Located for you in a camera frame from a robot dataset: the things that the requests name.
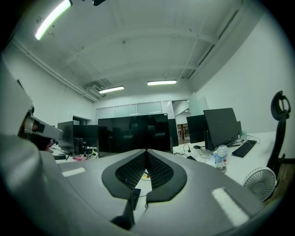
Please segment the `office chair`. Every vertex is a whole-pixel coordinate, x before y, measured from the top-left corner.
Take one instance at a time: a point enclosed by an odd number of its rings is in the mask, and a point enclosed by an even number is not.
[[[285,109],[284,100],[286,100],[288,104],[288,108]],[[271,101],[271,114],[278,121],[277,124],[277,133],[275,144],[271,152],[271,156],[268,160],[267,167],[273,170],[276,175],[277,183],[278,183],[278,173],[281,167],[281,164],[285,158],[285,154],[282,155],[282,158],[279,159],[279,154],[282,149],[285,131],[286,131],[286,120],[289,119],[289,114],[291,112],[291,106],[288,98],[283,95],[283,91],[277,92],[272,101]]]

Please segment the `black monitor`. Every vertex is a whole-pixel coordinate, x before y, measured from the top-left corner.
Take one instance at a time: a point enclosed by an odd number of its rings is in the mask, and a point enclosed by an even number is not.
[[[190,143],[203,142],[204,131],[208,130],[208,125],[205,115],[186,117],[189,127]]]
[[[172,138],[173,147],[178,146],[177,124],[175,119],[168,119],[169,134]]]
[[[167,114],[108,118],[98,120],[100,155],[134,149],[170,152]]]
[[[232,108],[204,110],[214,147],[228,144],[239,135],[239,123]]]
[[[84,146],[98,146],[98,125],[74,125],[74,137],[82,138]]]
[[[62,122],[57,124],[57,128],[64,132],[64,136],[59,140],[59,147],[65,151],[70,153],[75,152],[75,144],[74,144],[74,122]]]

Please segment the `fan grille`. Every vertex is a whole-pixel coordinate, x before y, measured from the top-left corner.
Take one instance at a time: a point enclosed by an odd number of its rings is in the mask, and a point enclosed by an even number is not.
[[[249,189],[261,201],[266,200],[276,186],[276,176],[268,168],[252,171],[246,178],[244,187]]]

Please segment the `fluorescent light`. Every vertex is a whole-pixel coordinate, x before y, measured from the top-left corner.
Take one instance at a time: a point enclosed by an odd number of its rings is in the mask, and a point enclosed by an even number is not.
[[[61,15],[66,9],[71,6],[71,2],[69,0],[64,0],[59,4],[50,14],[49,16],[43,21],[39,29],[37,30],[35,37],[37,40],[40,40],[42,35],[48,29],[48,27],[55,21],[57,17]]]
[[[176,80],[150,81],[147,85],[176,84]]]
[[[101,94],[105,94],[105,93],[109,93],[109,92],[117,91],[117,90],[122,90],[122,89],[124,89],[124,87],[123,87],[123,86],[119,86],[119,87],[108,88],[108,89],[105,89],[105,90],[99,91],[99,93],[101,93]]]

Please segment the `keyboard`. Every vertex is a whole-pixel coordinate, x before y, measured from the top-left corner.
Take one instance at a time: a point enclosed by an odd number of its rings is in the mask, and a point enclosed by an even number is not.
[[[132,190],[132,208],[133,211],[136,209],[136,205],[138,202],[139,194],[140,194],[141,189],[133,189]]]
[[[247,140],[236,151],[233,151],[232,154],[237,157],[244,157],[253,148],[253,146],[256,143],[257,143],[257,141],[255,141],[255,140]]]

